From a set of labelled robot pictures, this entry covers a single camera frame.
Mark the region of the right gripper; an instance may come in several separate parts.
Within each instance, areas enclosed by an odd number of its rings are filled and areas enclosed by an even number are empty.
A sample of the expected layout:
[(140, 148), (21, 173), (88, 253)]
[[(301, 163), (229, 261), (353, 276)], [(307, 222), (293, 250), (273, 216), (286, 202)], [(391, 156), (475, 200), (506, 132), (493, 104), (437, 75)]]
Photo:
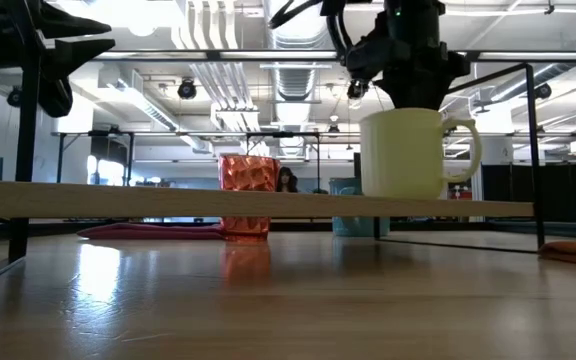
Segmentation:
[(345, 37), (345, 68), (356, 83), (377, 75), (395, 108), (438, 109), (451, 82), (470, 73), (465, 55), (441, 40), (443, 10), (383, 10), (356, 42)]

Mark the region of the pale yellow ceramic mug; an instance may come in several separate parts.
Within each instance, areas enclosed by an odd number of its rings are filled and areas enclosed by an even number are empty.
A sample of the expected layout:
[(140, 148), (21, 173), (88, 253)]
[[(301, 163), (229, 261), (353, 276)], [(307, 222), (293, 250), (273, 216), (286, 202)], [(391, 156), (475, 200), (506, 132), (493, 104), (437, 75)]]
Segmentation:
[[(469, 167), (458, 175), (444, 171), (444, 132), (466, 128), (472, 138)], [(483, 153), (472, 119), (444, 120), (436, 110), (403, 108), (371, 114), (360, 121), (362, 192), (366, 196), (435, 200), (445, 185), (464, 182), (477, 171)]]

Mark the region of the wooden shelf with black frame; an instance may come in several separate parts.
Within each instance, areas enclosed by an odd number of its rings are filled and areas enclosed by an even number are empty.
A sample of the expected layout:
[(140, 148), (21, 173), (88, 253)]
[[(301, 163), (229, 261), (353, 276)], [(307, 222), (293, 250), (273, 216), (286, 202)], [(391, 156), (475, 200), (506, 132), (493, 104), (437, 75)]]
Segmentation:
[(17, 28), (24, 56), (16, 179), (0, 181), (0, 218), (8, 218), (8, 257), (0, 275), (26, 255), (32, 218), (138, 218), (176, 216), (493, 216), (532, 217), (531, 203), (453, 200), (396, 200), (367, 196), (282, 194), (260, 191), (116, 187), (32, 180), (39, 93), (39, 47), (43, 45), (28, 5), (32, 0), (0, 0)]

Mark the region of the black partition wall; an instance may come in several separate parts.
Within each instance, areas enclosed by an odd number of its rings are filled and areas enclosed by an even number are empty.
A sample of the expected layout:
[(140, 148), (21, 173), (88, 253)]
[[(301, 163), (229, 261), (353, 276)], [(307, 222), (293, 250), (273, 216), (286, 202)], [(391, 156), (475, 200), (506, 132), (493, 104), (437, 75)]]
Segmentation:
[[(549, 222), (576, 222), (576, 163), (549, 163), (540, 167), (543, 215)], [(482, 168), (486, 200), (532, 202), (529, 165), (485, 165)]]

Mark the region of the pink folded cloth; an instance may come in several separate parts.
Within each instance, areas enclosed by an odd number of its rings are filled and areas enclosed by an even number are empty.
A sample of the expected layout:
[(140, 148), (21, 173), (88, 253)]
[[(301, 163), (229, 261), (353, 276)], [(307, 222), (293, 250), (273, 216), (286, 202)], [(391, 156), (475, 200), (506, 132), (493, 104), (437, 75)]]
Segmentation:
[(90, 240), (223, 240), (220, 225), (165, 226), (146, 223), (115, 223), (81, 230)]

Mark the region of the overhead rig bar with lights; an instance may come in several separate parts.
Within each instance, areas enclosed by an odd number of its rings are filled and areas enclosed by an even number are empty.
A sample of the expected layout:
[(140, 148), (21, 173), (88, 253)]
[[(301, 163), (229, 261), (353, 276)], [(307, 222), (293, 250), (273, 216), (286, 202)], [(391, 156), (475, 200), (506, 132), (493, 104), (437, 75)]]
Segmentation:
[[(458, 51), (472, 62), (576, 63), (575, 51)], [(337, 62), (332, 50), (108, 51), (94, 61), (119, 62)]]

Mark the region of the teal cup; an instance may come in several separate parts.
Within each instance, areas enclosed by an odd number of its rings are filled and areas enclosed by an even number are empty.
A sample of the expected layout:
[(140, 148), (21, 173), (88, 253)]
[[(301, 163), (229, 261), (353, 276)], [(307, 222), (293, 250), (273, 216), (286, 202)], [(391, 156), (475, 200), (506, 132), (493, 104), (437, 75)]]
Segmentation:
[[(358, 178), (331, 178), (332, 195), (362, 196), (362, 184)], [(333, 217), (333, 233), (339, 237), (374, 237), (375, 226), (372, 217)]]

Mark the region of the black background station frame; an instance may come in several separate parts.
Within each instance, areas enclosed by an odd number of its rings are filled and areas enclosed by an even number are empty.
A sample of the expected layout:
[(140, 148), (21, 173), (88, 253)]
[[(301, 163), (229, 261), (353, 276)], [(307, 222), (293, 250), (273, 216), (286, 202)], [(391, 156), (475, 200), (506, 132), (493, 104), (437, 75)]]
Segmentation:
[(321, 188), (321, 137), (322, 134), (319, 131), (314, 132), (293, 132), (293, 131), (273, 131), (273, 132), (246, 132), (245, 133), (245, 153), (250, 154), (250, 151), (255, 148), (255, 145), (250, 145), (250, 139), (253, 137), (258, 137), (260, 140), (264, 140), (266, 137), (272, 137), (276, 139), (285, 138), (307, 138), (312, 137), (316, 140), (316, 146), (305, 143), (306, 149), (312, 148), (316, 151), (316, 170), (317, 170), (317, 193), (320, 193)]
[(57, 183), (128, 186), (135, 135), (117, 129), (59, 133)]

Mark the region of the orange faceted shiny cup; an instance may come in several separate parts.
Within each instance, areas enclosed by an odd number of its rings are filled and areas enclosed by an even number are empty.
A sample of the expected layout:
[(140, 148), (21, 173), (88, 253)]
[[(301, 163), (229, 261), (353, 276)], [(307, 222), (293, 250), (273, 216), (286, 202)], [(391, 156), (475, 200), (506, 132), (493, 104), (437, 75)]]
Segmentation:
[[(275, 192), (279, 162), (271, 157), (222, 155), (219, 159), (221, 190)], [(221, 230), (228, 242), (265, 242), (270, 217), (222, 217)]]

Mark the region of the person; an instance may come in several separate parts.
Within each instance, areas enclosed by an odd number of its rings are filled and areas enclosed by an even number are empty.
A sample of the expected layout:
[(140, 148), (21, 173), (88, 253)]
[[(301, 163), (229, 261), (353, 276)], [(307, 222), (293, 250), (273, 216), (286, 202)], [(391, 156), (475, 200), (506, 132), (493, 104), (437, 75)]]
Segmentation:
[(297, 193), (298, 178), (294, 175), (289, 167), (282, 166), (276, 184), (277, 192)]

